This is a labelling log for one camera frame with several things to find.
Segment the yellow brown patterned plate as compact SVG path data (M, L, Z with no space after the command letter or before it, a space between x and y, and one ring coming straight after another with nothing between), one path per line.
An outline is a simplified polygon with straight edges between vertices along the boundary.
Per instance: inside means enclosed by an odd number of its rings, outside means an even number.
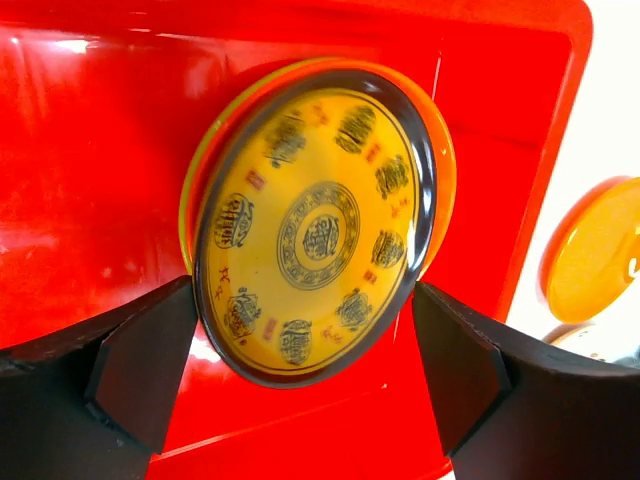
M423 269L437 175L398 82L306 74L255 103L224 146L194 239L205 331L241 377L300 388L384 335Z

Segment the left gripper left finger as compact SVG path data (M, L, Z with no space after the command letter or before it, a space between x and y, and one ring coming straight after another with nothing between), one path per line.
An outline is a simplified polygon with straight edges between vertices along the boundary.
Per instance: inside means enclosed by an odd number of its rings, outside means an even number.
M192 280L1 351L4 479L142 479L197 325Z

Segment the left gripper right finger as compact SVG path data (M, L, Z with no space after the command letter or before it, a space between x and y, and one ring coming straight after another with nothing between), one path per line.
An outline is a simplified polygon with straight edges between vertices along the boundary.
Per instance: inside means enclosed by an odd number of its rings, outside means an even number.
M427 283L413 318L456 478L638 478L638 370L544 343Z

